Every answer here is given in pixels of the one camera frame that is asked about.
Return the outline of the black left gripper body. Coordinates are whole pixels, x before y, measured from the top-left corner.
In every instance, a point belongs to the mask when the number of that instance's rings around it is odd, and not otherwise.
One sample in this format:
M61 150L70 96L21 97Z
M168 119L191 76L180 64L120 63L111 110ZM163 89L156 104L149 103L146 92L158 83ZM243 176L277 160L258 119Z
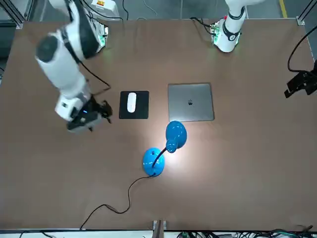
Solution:
M291 97L300 90L304 90L307 95L314 93L317 90L317 76L308 71L299 72L287 83L285 98Z

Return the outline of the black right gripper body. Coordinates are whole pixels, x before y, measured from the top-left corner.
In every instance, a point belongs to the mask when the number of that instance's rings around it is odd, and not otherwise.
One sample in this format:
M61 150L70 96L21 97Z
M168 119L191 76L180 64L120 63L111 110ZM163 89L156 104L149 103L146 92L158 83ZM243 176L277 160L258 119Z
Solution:
M87 128L93 131L94 124L101 119L100 105L95 98L91 98L80 110L75 107L70 114L70 121L66 124L71 132Z

